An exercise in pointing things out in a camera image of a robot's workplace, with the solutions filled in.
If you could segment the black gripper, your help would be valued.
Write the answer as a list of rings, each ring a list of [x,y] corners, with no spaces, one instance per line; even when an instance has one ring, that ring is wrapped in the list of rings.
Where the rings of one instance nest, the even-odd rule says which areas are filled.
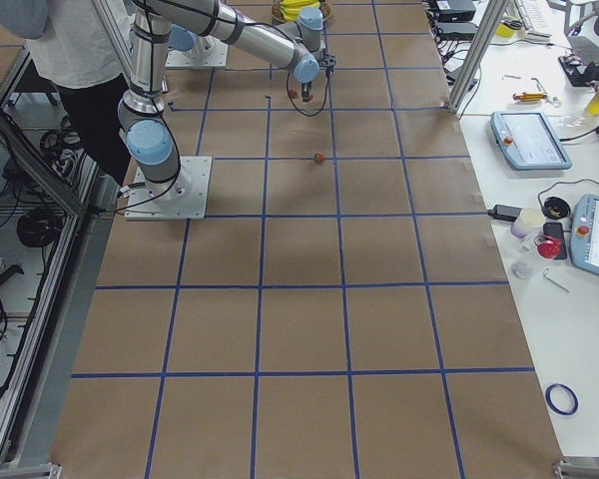
[[[314,54],[307,54],[299,60],[299,83],[301,99],[303,102],[313,100],[312,82],[320,72],[324,72],[329,79],[336,65],[335,55],[330,54],[326,49]]]

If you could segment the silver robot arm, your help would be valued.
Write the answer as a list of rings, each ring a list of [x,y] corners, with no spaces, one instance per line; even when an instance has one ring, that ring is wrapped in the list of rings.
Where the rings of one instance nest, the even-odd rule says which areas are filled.
[[[331,75],[335,57],[322,41],[319,8],[304,6],[279,26],[257,22],[221,1],[138,1],[133,25],[130,85],[118,117],[131,157],[144,176],[147,204],[165,207],[190,186],[175,137],[164,119],[162,82],[175,26],[219,42],[287,71],[299,82],[299,97],[313,98],[318,74]]]

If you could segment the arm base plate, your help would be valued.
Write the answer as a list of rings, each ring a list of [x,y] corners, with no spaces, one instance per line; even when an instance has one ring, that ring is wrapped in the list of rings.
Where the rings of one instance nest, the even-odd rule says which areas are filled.
[[[229,46],[212,37],[196,37],[170,47],[167,69],[223,69],[227,65]]]
[[[181,156],[180,163],[180,174],[167,193],[169,183],[147,182],[141,169],[136,169],[134,182],[143,185],[129,193],[122,210],[127,220],[201,220],[205,216],[213,159]]]

